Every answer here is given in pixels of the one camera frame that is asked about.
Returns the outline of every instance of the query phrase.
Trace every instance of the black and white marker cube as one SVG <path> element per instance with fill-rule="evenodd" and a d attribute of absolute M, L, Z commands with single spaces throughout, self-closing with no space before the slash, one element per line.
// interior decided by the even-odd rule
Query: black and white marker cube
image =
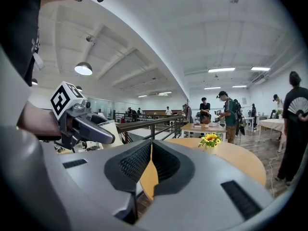
<path fill-rule="evenodd" d="M 61 118 L 65 110 L 73 107 L 76 103 L 82 103 L 84 99 L 86 98 L 73 84 L 62 81 L 50 100 L 52 111 L 57 120 Z"/>

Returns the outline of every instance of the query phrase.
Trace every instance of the green shirt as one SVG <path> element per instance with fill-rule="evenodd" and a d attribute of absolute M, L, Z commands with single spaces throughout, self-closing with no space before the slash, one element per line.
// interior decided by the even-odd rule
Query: green shirt
<path fill-rule="evenodd" d="M 236 125 L 236 120 L 235 120 L 235 102 L 231 99 L 228 98 L 227 101 L 225 102 L 225 112 L 230 111 L 231 116 L 225 116 L 226 119 L 226 126 L 235 126 Z"/>

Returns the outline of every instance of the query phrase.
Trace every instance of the ceiling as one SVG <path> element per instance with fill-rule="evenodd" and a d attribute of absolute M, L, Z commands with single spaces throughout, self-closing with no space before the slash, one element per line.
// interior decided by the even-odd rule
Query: ceiling
<path fill-rule="evenodd" d="M 110 2 L 105 0 L 101 5 L 108 7 Z M 238 0 L 238 3 L 129 0 L 128 3 L 139 5 L 132 12 L 140 21 L 151 20 L 155 22 L 153 27 L 159 27 L 160 31 L 157 35 L 152 33 L 152 37 L 163 35 L 161 44 L 169 43 L 167 46 L 174 49 L 175 70 L 183 75 L 190 90 L 251 86 L 252 80 L 262 74 L 252 72 L 252 66 L 270 67 L 266 73 L 266 78 L 270 78 L 291 66 L 304 52 L 296 28 L 276 0 Z M 146 16 L 141 17 L 138 9 L 147 11 Z M 135 96 L 178 89 L 167 74 L 170 60 L 164 61 L 160 55 L 166 64 L 164 70 L 125 35 L 120 36 L 100 20 L 72 7 L 57 3 L 44 6 L 39 29 L 39 55 L 45 68 L 35 70 L 35 74 L 78 76 L 75 65 L 87 61 L 93 68 L 89 81 L 99 81 Z M 210 68 L 230 66 L 235 71 L 217 73 L 217 77 L 208 73 Z"/>

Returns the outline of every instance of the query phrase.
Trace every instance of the wooden floor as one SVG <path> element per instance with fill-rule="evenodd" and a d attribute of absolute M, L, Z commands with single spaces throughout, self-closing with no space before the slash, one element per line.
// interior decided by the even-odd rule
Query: wooden floor
<path fill-rule="evenodd" d="M 270 192 L 270 194 L 273 195 L 275 198 L 287 189 L 287 186 L 285 185 L 284 181 L 277 182 L 275 180 L 275 176 L 278 173 L 284 153 L 284 148 L 282 148 L 281 153 L 277 152 L 279 147 L 279 142 L 276 141 L 276 138 L 278 138 L 279 135 L 280 132 L 273 130 L 271 139 L 270 130 L 268 129 L 265 131 L 262 130 L 260 142 L 258 142 L 259 132 L 246 131 L 245 136 L 242 135 L 240 137 L 235 138 L 236 145 L 240 145 L 241 147 L 251 151 L 263 163 L 267 177 L 265 187 Z M 145 213 L 146 209 L 150 205 L 151 201 L 145 196 L 145 194 L 142 194 L 137 200 L 137 208 L 139 216 Z"/>

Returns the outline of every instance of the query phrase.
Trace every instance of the round wooden table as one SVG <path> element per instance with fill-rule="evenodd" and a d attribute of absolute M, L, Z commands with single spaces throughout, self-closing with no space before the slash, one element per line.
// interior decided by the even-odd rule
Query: round wooden table
<path fill-rule="evenodd" d="M 194 150 L 203 150 L 203 148 L 198 147 L 200 141 L 201 139 L 199 138 L 166 140 L 166 142 L 184 145 Z M 240 171 L 265 186 L 265 168 L 257 156 L 255 156 L 252 152 L 238 145 L 221 142 L 217 147 L 216 156 L 225 159 L 227 162 L 237 167 Z M 141 176 L 140 183 L 145 195 L 153 200 L 154 186 L 158 184 L 158 176 L 152 160 L 149 162 L 147 168 Z"/>

